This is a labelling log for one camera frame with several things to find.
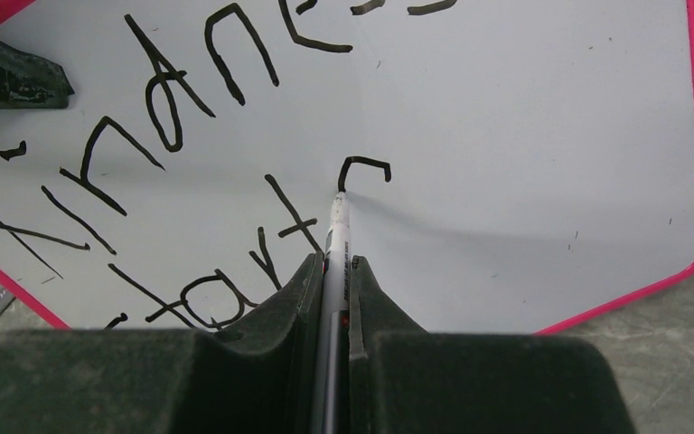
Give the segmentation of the pink-framed whiteboard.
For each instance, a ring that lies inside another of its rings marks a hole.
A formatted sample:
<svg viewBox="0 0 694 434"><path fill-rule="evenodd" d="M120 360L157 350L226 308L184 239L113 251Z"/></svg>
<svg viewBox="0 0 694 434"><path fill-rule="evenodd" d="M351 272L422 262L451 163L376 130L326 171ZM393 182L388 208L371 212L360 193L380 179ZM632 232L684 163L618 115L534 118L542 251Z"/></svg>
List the pink-framed whiteboard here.
<svg viewBox="0 0 694 434"><path fill-rule="evenodd" d="M324 250L423 327L549 332L694 272L694 1L3 1L0 284L57 327L225 326Z"/></svg>

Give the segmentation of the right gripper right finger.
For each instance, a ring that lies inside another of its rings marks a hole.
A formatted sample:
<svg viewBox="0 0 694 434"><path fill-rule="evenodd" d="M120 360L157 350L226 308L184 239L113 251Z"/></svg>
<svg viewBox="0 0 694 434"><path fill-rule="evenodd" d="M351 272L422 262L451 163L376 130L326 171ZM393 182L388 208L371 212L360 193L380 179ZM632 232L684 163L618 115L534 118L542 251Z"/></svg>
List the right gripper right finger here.
<svg viewBox="0 0 694 434"><path fill-rule="evenodd" d="M633 433L612 368L556 335L425 330L352 259L352 433Z"/></svg>

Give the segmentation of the black whiteboard marker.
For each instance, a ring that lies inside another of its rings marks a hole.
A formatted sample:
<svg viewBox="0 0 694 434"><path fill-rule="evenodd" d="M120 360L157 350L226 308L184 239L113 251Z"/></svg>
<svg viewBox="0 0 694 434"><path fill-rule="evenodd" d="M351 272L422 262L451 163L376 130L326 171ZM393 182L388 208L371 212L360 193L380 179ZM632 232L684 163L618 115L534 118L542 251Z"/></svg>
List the black whiteboard marker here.
<svg viewBox="0 0 694 434"><path fill-rule="evenodd" d="M319 334L314 366L311 433L335 433L340 424L343 329L349 314L350 212L346 192L335 195L326 239Z"/></svg>

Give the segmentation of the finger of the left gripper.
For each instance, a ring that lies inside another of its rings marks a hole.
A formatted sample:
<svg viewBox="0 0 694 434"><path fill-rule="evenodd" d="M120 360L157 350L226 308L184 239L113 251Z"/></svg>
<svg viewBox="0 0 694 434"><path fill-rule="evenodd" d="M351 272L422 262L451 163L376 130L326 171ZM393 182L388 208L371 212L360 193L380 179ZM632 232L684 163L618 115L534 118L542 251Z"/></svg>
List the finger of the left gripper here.
<svg viewBox="0 0 694 434"><path fill-rule="evenodd" d="M0 109L65 109L74 94L60 64L0 41Z"/></svg>

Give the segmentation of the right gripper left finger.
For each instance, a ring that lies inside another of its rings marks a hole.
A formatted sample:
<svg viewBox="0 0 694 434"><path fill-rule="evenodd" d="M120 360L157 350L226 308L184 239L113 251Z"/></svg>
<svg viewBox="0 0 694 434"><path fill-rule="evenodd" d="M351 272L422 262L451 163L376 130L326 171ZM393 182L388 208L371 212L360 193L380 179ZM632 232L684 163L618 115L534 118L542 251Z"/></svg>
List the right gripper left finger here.
<svg viewBox="0 0 694 434"><path fill-rule="evenodd" d="M306 433L323 261L215 333L0 333L0 433Z"/></svg>

